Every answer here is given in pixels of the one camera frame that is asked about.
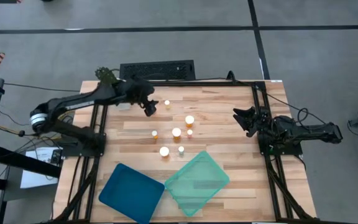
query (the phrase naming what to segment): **teal translucent tray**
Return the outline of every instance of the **teal translucent tray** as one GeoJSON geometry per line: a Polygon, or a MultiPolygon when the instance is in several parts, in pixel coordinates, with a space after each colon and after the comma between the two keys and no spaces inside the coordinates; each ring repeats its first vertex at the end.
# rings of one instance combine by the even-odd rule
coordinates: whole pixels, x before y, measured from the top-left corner
{"type": "Polygon", "coordinates": [[[183,213],[191,217],[229,182],[229,176],[202,151],[165,181],[165,187],[183,213]]]}

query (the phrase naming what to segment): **wooden tabletop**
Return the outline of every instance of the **wooden tabletop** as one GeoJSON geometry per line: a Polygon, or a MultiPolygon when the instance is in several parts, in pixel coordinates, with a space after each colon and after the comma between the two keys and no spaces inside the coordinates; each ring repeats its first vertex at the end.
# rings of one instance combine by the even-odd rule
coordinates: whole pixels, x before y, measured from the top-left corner
{"type": "MultiPolygon", "coordinates": [[[[92,91],[97,82],[85,81],[81,92],[92,91]]],[[[267,92],[287,101],[282,82],[266,81],[267,92]]],[[[108,142],[101,158],[94,195],[91,222],[133,222],[130,218],[102,204],[99,194],[118,163],[123,163],[139,172],[164,183],[176,171],[192,160],[199,152],[207,151],[230,177],[230,183],[220,190],[193,217],[186,217],[172,196],[164,191],[155,209],[151,222],[251,222],[274,221],[272,199],[264,158],[259,154],[256,135],[247,138],[236,123],[233,108],[248,109],[254,105],[250,87],[155,87],[149,99],[159,100],[157,112],[146,117],[137,105],[110,106],[106,123],[108,142]],[[170,100],[172,108],[167,110],[164,100],[170,100]],[[185,116],[195,117],[193,138],[185,134],[185,116]],[[182,130],[180,142],[172,138],[172,129],[182,130]],[[151,132],[158,131],[154,140],[151,132]],[[162,159],[159,149],[170,148],[168,159],[162,159]],[[178,146],[185,153],[179,156],[178,146]]],[[[269,98],[273,116],[290,116],[287,105],[269,98]]],[[[92,107],[77,110],[74,124],[89,126],[92,107]]],[[[282,156],[289,191],[310,215],[315,216],[308,181],[303,164],[293,156],[282,156]]],[[[67,205],[68,193],[73,178],[76,157],[66,159],[54,203],[54,214],[61,214],[67,205]]],[[[80,178],[77,171],[73,194],[80,178]]],[[[279,190],[278,197],[282,216],[285,207],[279,190]]],[[[83,197],[80,218],[85,216],[88,192],[83,197]]]]}

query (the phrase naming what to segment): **concrete floor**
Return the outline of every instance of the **concrete floor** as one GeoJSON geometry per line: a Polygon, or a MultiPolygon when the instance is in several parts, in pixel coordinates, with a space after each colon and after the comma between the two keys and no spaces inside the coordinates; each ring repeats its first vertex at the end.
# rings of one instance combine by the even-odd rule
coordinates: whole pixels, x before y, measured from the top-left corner
{"type": "MultiPolygon", "coordinates": [[[[260,26],[358,25],[358,1],[255,1],[260,26]]],[[[55,0],[0,4],[0,29],[153,26],[250,26],[243,0],[55,0]]],[[[358,223],[358,137],[346,122],[358,111],[358,30],[261,32],[271,79],[284,81],[288,100],[341,128],[338,145],[305,142],[308,180],[323,220],[358,223]]],[[[98,66],[193,59],[197,78],[261,79],[252,31],[105,34],[0,34],[6,82],[79,90],[98,66]]],[[[1,108],[25,123],[39,103],[66,93],[6,86],[1,108]]],[[[1,117],[0,124],[18,128],[1,117]]],[[[0,132],[0,146],[23,139],[0,132]]],[[[8,203],[5,223],[47,220],[53,189],[8,203]]]]}

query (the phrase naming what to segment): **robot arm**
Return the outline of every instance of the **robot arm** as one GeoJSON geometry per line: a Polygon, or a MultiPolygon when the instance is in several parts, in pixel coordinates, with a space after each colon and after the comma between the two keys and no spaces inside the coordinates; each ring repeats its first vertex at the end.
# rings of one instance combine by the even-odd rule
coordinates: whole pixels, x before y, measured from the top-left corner
{"type": "Polygon", "coordinates": [[[279,153],[298,145],[303,140],[319,139],[333,144],[338,144],[342,140],[339,127],[333,123],[298,126],[292,118],[287,116],[269,118],[266,111],[261,109],[257,113],[254,107],[248,110],[234,108],[234,112],[234,119],[244,131],[248,131],[247,137],[252,137],[256,132],[263,134],[269,145],[278,149],[279,153]]]}
{"type": "Polygon", "coordinates": [[[148,100],[148,96],[152,93],[154,87],[151,83],[140,78],[117,80],[109,84],[101,82],[92,92],[54,98],[38,105],[30,113],[30,123],[37,135],[54,131],[64,135],[67,140],[70,137],[74,138],[72,140],[77,143],[64,147],[64,156],[99,156],[104,152],[106,142],[104,133],[95,133],[91,127],[80,128],[65,123],[58,117],[66,111],[91,105],[106,106],[120,103],[137,103],[144,109],[146,116],[151,116],[155,113],[155,105],[158,103],[148,100]]]}
{"type": "Polygon", "coordinates": [[[144,109],[146,116],[151,116],[154,114],[155,105],[158,103],[158,101],[148,100],[148,96],[152,93],[154,93],[154,87],[140,78],[119,80],[113,84],[100,83],[92,92],[54,98],[38,105],[30,113],[30,123],[37,134],[56,131],[72,136],[71,131],[67,129],[71,125],[58,120],[58,117],[66,111],[91,105],[137,103],[144,109]]]}

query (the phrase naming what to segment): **small cylinder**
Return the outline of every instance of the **small cylinder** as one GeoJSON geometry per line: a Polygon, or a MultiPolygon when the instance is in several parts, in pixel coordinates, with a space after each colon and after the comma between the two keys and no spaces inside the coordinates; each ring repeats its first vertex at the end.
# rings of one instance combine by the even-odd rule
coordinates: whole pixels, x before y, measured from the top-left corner
{"type": "Polygon", "coordinates": [[[158,133],[156,130],[152,131],[152,136],[154,139],[158,139],[158,133]]]}
{"type": "Polygon", "coordinates": [[[183,146],[179,146],[178,151],[179,154],[183,155],[183,153],[185,153],[185,148],[183,146]]]}
{"type": "Polygon", "coordinates": [[[171,103],[169,102],[169,100],[165,100],[165,101],[164,101],[164,104],[165,104],[165,108],[166,108],[166,109],[170,109],[170,108],[171,108],[171,103]]]}
{"type": "Polygon", "coordinates": [[[193,116],[187,116],[186,118],[185,118],[185,121],[186,121],[186,127],[187,128],[191,128],[191,127],[193,127],[193,123],[194,123],[194,117],[193,116]]]}
{"type": "Polygon", "coordinates": [[[160,149],[160,155],[162,157],[167,157],[169,155],[169,148],[168,147],[161,147],[160,149]]]}
{"type": "Polygon", "coordinates": [[[174,139],[180,139],[180,134],[181,134],[180,128],[172,129],[172,135],[174,139]]]}
{"type": "Polygon", "coordinates": [[[187,130],[187,137],[191,138],[192,135],[193,135],[193,130],[191,130],[191,129],[187,130]]]}

